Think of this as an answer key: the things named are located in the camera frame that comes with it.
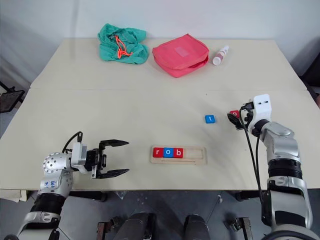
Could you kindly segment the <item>white and pink bottle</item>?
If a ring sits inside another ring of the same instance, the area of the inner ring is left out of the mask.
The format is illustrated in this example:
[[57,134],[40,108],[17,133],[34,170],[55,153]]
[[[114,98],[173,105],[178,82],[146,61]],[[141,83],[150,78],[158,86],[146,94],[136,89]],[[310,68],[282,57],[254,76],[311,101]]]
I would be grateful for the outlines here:
[[220,65],[220,64],[223,62],[225,56],[227,55],[228,50],[229,50],[229,46],[228,46],[228,45],[226,45],[226,46],[224,46],[223,48],[221,48],[221,49],[215,54],[215,56],[213,57],[213,59],[212,59],[212,64],[213,64],[214,66]]

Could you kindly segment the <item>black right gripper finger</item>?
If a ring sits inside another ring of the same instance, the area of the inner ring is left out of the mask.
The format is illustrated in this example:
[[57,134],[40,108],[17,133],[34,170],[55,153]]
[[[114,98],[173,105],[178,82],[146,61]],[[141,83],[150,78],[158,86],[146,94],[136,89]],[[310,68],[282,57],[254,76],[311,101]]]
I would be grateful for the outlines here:
[[242,124],[240,122],[240,119],[236,117],[236,115],[234,115],[233,113],[228,113],[227,118],[235,126],[237,130],[242,129]]

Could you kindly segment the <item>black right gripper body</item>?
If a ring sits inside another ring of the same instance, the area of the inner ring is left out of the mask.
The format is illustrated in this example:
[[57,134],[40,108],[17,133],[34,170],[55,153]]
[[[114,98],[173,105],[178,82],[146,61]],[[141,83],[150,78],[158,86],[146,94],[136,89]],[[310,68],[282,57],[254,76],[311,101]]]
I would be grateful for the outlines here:
[[[253,121],[254,117],[254,103],[252,101],[245,103],[239,110],[239,123],[240,127],[238,128],[239,130],[247,129],[249,130],[249,125]],[[242,112],[245,111],[246,115],[244,118],[242,118]]]

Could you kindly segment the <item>green drawstring cloth bag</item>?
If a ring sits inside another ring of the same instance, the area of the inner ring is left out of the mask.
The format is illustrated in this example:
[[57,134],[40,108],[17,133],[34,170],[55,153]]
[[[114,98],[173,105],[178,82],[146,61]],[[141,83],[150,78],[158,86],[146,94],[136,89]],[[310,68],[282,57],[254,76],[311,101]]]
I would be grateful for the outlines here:
[[149,49],[142,42],[147,32],[138,28],[120,28],[105,24],[97,34],[99,56],[103,61],[140,65],[147,61]]

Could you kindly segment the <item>wooden letter tray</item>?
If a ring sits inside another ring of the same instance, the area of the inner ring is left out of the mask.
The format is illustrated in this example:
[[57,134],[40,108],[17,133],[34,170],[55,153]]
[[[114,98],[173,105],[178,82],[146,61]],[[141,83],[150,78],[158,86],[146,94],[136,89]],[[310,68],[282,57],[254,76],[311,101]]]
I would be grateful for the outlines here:
[[[183,158],[154,158],[153,148],[183,148]],[[152,164],[172,164],[172,165],[206,165],[207,153],[204,147],[200,146],[172,146],[154,145],[151,147],[150,162]]]

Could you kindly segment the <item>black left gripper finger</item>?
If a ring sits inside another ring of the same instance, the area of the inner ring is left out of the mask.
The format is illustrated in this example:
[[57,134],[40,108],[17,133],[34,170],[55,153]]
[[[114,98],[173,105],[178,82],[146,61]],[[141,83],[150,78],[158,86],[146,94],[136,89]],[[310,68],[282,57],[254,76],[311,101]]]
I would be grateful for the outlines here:
[[99,155],[102,156],[106,147],[120,147],[128,145],[129,142],[118,139],[102,140],[99,143]]
[[109,179],[109,178],[115,178],[122,174],[125,174],[129,171],[128,168],[126,169],[116,169],[116,170],[108,170],[106,173],[101,173],[98,171],[95,175],[95,179]]

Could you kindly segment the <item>rusty metal bracket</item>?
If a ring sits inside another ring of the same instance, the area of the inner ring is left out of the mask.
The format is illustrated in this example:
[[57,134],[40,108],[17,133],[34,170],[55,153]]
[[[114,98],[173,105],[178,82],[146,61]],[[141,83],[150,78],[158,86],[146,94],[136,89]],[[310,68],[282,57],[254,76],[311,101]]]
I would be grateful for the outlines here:
[[226,225],[234,232],[242,230],[244,240],[253,240],[253,234],[251,230],[251,222],[248,217],[236,217],[232,220],[228,220]]
[[102,221],[97,223],[96,240],[105,240],[106,234],[111,232],[117,223],[117,218],[111,218],[109,221]]

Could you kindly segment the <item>black metal stand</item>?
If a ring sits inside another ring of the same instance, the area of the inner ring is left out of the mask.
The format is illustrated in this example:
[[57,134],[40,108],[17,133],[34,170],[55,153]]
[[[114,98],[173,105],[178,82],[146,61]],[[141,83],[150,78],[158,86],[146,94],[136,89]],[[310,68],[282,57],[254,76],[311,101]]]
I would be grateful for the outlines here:
[[11,112],[18,103],[23,103],[24,90],[16,90],[14,86],[8,87],[1,81],[0,87],[5,90],[0,94],[0,114]]

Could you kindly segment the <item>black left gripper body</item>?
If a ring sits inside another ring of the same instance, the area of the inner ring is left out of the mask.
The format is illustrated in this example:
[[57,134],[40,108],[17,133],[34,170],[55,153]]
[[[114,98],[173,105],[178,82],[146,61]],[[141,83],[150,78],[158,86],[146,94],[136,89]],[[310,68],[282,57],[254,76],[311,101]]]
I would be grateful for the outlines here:
[[105,147],[94,148],[86,152],[85,169],[91,172],[92,179],[106,179],[107,173],[102,170],[107,166],[107,156],[104,154]]

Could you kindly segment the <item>dark furniture piece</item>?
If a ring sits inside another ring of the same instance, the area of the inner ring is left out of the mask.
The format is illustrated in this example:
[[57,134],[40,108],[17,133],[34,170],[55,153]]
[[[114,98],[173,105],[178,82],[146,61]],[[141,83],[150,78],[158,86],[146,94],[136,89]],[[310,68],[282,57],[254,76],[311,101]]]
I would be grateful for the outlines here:
[[316,53],[314,60],[301,77],[309,94],[320,109],[320,93],[316,93],[313,87],[320,88],[320,37],[315,41],[312,53]]

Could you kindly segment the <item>pink zip pouch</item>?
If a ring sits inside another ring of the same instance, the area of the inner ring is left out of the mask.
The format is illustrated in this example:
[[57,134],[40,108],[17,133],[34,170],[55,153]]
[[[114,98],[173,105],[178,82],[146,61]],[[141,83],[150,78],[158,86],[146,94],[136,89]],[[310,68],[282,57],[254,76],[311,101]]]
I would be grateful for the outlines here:
[[155,62],[174,78],[204,67],[209,60],[207,46],[189,34],[154,47],[152,54]]

